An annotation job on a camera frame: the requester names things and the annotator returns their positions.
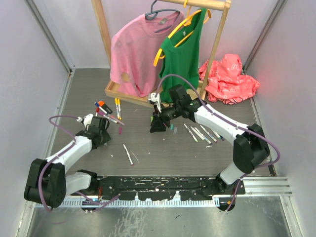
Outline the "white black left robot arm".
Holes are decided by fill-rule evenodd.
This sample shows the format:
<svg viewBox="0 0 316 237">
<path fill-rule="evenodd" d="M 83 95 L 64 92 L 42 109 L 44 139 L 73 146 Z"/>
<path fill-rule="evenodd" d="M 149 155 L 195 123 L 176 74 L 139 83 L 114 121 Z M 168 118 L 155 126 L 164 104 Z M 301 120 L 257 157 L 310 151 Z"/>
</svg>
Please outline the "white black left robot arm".
<svg viewBox="0 0 316 237">
<path fill-rule="evenodd" d="M 66 173 L 84 155 L 110 141 L 109 120 L 93 114 L 76 120 L 84 129 L 60 151 L 45 159 L 37 158 L 30 166 L 24 199 L 42 204 L 48 211 L 59 207 L 68 195 L 83 191 L 92 196 L 99 190 L 95 172 L 79 170 L 69 176 Z"/>
</svg>

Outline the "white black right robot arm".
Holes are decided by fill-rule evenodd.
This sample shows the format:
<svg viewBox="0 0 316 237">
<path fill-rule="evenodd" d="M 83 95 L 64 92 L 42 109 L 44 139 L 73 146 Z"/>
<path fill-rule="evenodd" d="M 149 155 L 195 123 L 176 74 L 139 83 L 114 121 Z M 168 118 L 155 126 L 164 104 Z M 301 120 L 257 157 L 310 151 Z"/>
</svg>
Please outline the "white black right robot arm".
<svg viewBox="0 0 316 237">
<path fill-rule="evenodd" d="M 148 101 L 154 107 L 150 132 L 166 131 L 171 120 L 183 117 L 222 135 L 233 146 L 232 162 L 216 176 L 216 187 L 221 194 L 234 189 L 234 182 L 250 174 L 270 155 L 262 128 L 239 123 L 199 98 L 192 99 L 186 89 L 178 84 L 169 91 L 172 104 L 165 107 L 158 93 L 151 93 Z"/>
</svg>

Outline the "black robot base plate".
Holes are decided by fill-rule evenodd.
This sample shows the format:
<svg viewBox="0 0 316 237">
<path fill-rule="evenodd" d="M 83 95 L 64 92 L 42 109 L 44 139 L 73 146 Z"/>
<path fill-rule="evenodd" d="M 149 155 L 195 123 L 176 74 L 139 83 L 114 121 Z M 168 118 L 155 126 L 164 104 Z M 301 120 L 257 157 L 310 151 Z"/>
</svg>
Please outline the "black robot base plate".
<svg viewBox="0 0 316 237">
<path fill-rule="evenodd" d="M 79 190 L 85 195 L 99 195 L 105 200 L 212 200 L 216 195 L 245 194 L 243 183 L 221 186 L 215 177 L 196 176 L 98 176 L 91 188 Z"/>
</svg>

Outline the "white pen magenta tip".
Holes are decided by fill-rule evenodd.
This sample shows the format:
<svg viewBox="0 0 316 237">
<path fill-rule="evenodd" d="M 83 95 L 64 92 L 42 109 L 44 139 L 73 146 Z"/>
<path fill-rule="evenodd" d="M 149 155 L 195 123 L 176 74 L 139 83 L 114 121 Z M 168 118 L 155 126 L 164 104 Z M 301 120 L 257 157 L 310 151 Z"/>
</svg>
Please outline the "white pen magenta tip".
<svg viewBox="0 0 316 237">
<path fill-rule="evenodd" d="M 124 150 L 125 150 L 125 152 L 126 152 L 126 154 L 127 154 L 127 157 L 128 157 L 128 159 L 129 159 L 129 162 L 130 162 L 131 166 L 134 166 L 134 162 L 132 161 L 132 158 L 131 158 L 131 156 L 130 156 L 130 153 L 129 153 L 129 151 L 128 151 L 126 145 L 125 145 L 125 143 L 123 143 L 122 145 L 123 145 L 123 147 L 124 147 Z"/>
</svg>

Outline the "teal capped white marker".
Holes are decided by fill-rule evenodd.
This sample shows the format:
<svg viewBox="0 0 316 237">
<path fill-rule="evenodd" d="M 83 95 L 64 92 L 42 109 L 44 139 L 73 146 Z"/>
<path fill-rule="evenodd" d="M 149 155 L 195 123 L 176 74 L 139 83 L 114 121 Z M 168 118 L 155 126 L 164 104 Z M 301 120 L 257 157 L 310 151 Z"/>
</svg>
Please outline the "teal capped white marker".
<svg viewBox="0 0 316 237">
<path fill-rule="evenodd" d="M 217 136 L 218 139 L 222 139 L 222 137 L 215 131 L 213 131 L 213 133 L 215 134 L 215 136 Z"/>
</svg>

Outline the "thin white pen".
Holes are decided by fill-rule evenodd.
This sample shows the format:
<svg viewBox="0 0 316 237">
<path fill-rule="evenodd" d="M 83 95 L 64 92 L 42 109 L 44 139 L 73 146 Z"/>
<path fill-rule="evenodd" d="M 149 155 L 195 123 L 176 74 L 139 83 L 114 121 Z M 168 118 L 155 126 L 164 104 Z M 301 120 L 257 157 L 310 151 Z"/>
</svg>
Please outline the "thin white pen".
<svg viewBox="0 0 316 237">
<path fill-rule="evenodd" d="M 205 137 L 205 136 L 203 135 L 203 133 L 198 130 L 197 127 L 194 126 L 194 129 L 197 131 L 197 133 L 198 133 L 209 145 L 212 145 L 212 142 L 211 142 L 207 137 Z"/>
</svg>

